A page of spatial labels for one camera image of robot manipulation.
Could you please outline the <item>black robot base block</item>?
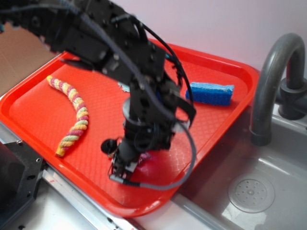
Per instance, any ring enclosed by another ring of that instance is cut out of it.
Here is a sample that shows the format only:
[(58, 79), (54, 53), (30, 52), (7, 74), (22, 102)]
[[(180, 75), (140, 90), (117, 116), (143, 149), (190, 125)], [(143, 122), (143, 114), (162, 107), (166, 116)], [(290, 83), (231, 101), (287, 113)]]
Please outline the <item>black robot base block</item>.
[(1, 229), (35, 201), (44, 163), (25, 142), (0, 144)]

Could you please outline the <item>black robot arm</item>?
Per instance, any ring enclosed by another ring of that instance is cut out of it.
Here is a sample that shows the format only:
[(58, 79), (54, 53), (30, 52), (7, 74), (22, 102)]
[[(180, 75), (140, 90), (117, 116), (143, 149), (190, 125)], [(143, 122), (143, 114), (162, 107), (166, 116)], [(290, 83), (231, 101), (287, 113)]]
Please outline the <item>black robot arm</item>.
[(130, 88), (123, 105), (125, 135), (119, 145), (107, 140), (114, 154), (110, 179), (121, 184), (142, 153), (170, 148), (177, 131), (187, 132), (196, 110), (180, 96), (186, 73), (165, 42), (149, 41), (152, 31), (109, 0), (3, 0), (1, 24), (10, 23), (35, 34), (52, 52), (78, 57), (65, 63), (104, 74)]

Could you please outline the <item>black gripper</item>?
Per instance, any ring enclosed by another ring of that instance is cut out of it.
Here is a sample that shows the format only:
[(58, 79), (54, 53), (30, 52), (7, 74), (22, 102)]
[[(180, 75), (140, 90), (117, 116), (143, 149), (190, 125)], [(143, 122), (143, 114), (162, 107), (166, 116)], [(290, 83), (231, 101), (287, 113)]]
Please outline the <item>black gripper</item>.
[(128, 120), (124, 122), (124, 137), (117, 138), (118, 149), (111, 157), (108, 172), (112, 180), (128, 180), (135, 169), (150, 158), (150, 151), (168, 150), (175, 132), (170, 127), (157, 123), (136, 125)]

